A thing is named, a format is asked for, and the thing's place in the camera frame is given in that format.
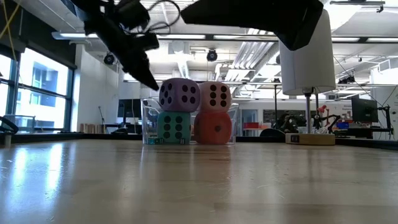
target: red die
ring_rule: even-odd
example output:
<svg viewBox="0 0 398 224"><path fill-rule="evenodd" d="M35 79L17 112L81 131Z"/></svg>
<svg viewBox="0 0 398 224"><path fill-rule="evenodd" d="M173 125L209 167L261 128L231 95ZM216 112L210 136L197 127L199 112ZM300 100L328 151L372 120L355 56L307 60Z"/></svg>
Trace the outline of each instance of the red die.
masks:
<svg viewBox="0 0 398 224"><path fill-rule="evenodd" d="M220 82L199 84L200 111L228 112L231 106L231 91L228 85Z"/></svg>
<svg viewBox="0 0 398 224"><path fill-rule="evenodd" d="M199 144L226 144L232 133L231 118L225 112L200 112L193 130Z"/></svg>

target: ceiling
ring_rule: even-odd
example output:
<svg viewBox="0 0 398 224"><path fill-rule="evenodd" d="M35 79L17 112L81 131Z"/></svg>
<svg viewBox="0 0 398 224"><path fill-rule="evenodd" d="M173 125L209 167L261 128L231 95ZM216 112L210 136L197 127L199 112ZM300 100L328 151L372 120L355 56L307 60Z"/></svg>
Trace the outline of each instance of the ceiling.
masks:
<svg viewBox="0 0 398 224"><path fill-rule="evenodd" d="M155 1L141 0L146 8L149 8ZM195 0L175 1L181 9L187 7ZM384 11L376 13L379 6L336 6L330 5L329 0L322 0L325 9L328 10L331 18L332 34L340 36L380 36L398 37L398 1L386 0ZM73 15L61 0L25 0L21 3L22 7L36 15L60 32L83 32L83 23ZM150 12L151 22L172 21L177 16L176 8L165 3L164 8L161 4L153 8ZM238 27L215 27L197 26L185 24L179 20L172 28L172 33L186 34L247 34L261 30L243 29ZM172 41L160 41L160 49L148 52L151 61L151 71L153 73L172 73L179 70L179 60L174 60L174 56L169 54L169 45ZM86 45L86 50L98 59L102 59L106 54L107 48L100 40L87 40L80 43ZM275 59L278 54L278 46L263 46L261 43L248 44L244 48L243 42L209 42L209 41L185 41L188 46L189 54L187 66L189 70L199 70L215 72L218 62L208 63L206 61L207 51L216 49L220 63L231 64L236 57L240 56L243 61L250 61L252 57L261 57L253 72L244 71L245 75L233 75L236 78L249 78L258 75L259 71L264 71L271 58ZM333 53L345 70L354 71L357 80L366 82L369 80L369 68L377 65L388 58L398 56L398 45L396 44L333 44ZM341 77L344 69L335 62L336 78ZM270 78L259 79L260 82L270 81Z"/></svg>

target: teal die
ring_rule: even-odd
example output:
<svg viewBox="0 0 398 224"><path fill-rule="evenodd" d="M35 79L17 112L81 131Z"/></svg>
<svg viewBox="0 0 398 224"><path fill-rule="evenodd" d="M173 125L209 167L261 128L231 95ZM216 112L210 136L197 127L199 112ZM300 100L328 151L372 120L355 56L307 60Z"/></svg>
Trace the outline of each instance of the teal die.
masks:
<svg viewBox="0 0 398 224"><path fill-rule="evenodd" d="M157 135L164 143L189 144L191 141L191 114L188 112L161 112L157 118Z"/></svg>

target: purple die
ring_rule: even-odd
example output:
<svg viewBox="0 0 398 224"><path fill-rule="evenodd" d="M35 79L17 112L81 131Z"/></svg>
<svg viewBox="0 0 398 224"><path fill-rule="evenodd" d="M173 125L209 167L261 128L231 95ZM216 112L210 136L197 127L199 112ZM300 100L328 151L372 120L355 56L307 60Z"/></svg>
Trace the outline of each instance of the purple die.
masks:
<svg viewBox="0 0 398 224"><path fill-rule="evenodd" d="M163 82L159 103L164 111L194 112L200 103L200 90L195 81L171 78Z"/></svg>

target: security camera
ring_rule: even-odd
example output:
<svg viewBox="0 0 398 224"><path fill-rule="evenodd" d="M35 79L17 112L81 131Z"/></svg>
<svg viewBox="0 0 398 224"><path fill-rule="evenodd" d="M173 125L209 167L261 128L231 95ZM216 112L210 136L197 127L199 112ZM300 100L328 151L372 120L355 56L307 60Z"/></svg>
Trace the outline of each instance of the security camera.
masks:
<svg viewBox="0 0 398 224"><path fill-rule="evenodd" d="M217 53L215 49L210 49L209 52L207 53L207 61L209 62L214 62L217 60Z"/></svg>
<svg viewBox="0 0 398 224"><path fill-rule="evenodd" d="M104 58L104 63L106 65L113 65L114 61L115 61L114 55L112 53L107 53Z"/></svg>

